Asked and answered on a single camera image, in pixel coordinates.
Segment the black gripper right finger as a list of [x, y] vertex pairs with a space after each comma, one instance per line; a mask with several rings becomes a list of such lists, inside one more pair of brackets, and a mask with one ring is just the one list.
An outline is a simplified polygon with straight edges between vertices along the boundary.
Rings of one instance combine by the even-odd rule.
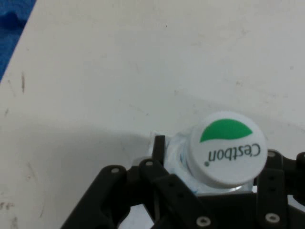
[[305, 153], [292, 160], [269, 149], [256, 178], [256, 220], [260, 229], [303, 229], [305, 212], [288, 204], [288, 197], [305, 205]]

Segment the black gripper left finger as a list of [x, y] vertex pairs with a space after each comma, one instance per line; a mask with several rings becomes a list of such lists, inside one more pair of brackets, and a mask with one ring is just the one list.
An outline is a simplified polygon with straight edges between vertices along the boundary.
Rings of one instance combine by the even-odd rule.
[[155, 137], [152, 156], [137, 166], [104, 167], [63, 229], [117, 229], [131, 207], [144, 205], [154, 229], [213, 229], [215, 217], [197, 196], [163, 166], [165, 137]]

